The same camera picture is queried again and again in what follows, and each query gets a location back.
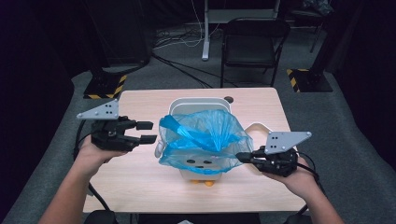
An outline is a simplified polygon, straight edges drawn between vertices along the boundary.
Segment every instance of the table leg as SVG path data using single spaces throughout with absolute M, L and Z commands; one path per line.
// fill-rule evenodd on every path
M 208 5 L 207 0 L 205 0 L 205 40 L 204 40 L 204 49 L 202 52 L 202 60 L 207 61 L 209 59 L 209 17 L 208 13 Z

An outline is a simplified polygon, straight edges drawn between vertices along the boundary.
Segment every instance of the person's left hand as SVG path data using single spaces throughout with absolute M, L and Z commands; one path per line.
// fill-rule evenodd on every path
M 126 151 L 102 150 L 91 142 L 88 135 L 79 150 L 73 167 L 87 178 L 93 177 L 103 163 L 107 163 L 113 157 L 125 155 Z

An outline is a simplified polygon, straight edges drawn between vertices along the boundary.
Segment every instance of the chair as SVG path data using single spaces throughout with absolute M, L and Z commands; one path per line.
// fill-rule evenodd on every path
M 110 210 L 95 210 L 91 212 L 84 224 L 119 224 L 116 213 Z
M 268 68 L 273 68 L 269 84 L 273 87 L 283 43 L 289 32 L 290 26 L 281 19 L 239 18 L 229 21 L 222 40 L 220 87 L 224 83 L 224 66 L 264 68 L 264 74 Z
M 307 8 L 295 8 L 290 11 L 290 15 L 294 17 L 295 20 L 301 20 L 301 21 L 310 21 L 311 23 L 314 23 L 316 26 L 315 30 L 315 40 L 314 43 L 312 44 L 311 50 L 309 52 L 313 52 L 315 45 L 317 44 L 320 31 L 322 30 L 323 24 L 328 18 L 328 15 L 322 15 L 320 14 L 317 10 L 315 10 L 313 7 L 307 7 Z

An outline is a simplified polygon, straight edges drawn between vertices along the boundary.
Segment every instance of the white bracket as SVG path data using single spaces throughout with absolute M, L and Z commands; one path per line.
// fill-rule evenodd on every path
M 311 136 L 311 132 L 269 132 L 265 144 L 265 154 L 285 152 Z
M 77 114 L 77 119 L 118 119 L 119 101 L 115 99 L 94 109 Z

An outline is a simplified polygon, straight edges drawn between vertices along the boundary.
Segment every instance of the hazard tape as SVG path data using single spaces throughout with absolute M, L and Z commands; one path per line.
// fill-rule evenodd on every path
M 119 85 L 117 88 L 114 90 L 114 92 L 110 94 L 86 94 L 84 95 L 84 99 L 107 99 L 107 98 L 118 98 L 122 87 L 125 83 L 126 76 L 121 77 Z
M 293 74 L 294 71 L 307 72 L 309 70 L 308 69 L 287 69 L 286 70 L 286 72 L 288 73 L 289 79 L 290 79 L 291 86 L 293 87 L 294 91 L 295 92 L 300 92 L 297 80 L 296 80 L 296 78 L 294 77 L 294 74 Z

